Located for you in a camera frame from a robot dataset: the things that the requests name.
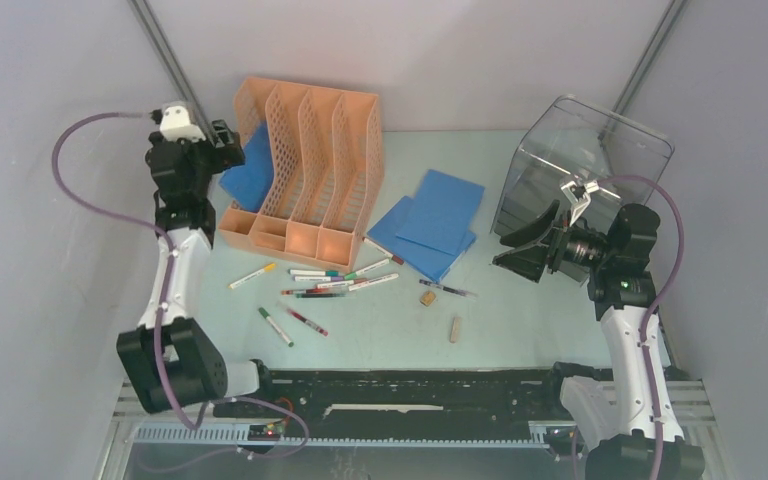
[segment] blue book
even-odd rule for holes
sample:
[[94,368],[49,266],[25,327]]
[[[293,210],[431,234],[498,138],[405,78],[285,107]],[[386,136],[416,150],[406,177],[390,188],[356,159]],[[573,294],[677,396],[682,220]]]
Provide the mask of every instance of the blue book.
[[429,170],[396,236],[449,255],[462,251],[464,235],[481,204],[484,187]]
[[396,230],[408,216],[412,204],[410,197],[402,197],[366,235],[390,253],[402,257],[405,263],[432,282],[440,283],[455,261],[475,242],[475,234],[467,230],[466,234],[462,235],[461,245],[455,255],[402,240],[396,236]]
[[272,186],[274,168],[269,130],[260,124],[243,148],[246,164],[228,169],[219,179],[219,186],[237,201],[243,210],[258,212]]

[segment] wall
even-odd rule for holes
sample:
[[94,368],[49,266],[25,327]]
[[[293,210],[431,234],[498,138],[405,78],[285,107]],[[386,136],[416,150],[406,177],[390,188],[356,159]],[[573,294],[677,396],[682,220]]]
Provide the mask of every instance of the wall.
[[515,129],[613,106],[668,0],[152,1],[212,117],[248,75],[381,94],[385,130]]
[[[740,478],[768,479],[768,2],[691,2],[629,116],[671,135],[662,178],[687,229],[665,305]],[[653,269],[671,268],[668,210]]]
[[[153,236],[56,190],[60,132],[174,98],[126,2],[0,1],[0,479],[91,478],[122,381],[115,336],[145,308]],[[151,218],[147,121],[79,132],[66,181]]]

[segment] desk organizer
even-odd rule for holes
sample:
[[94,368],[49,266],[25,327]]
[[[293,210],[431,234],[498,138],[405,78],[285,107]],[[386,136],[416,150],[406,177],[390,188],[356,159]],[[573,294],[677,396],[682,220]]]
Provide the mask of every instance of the desk organizer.
[[243,145],[266,122],[275,173],[260,211],[232,203],[219,233],[234,248],[351,271],[384,179],[378,95],[249,77],[234,110]]

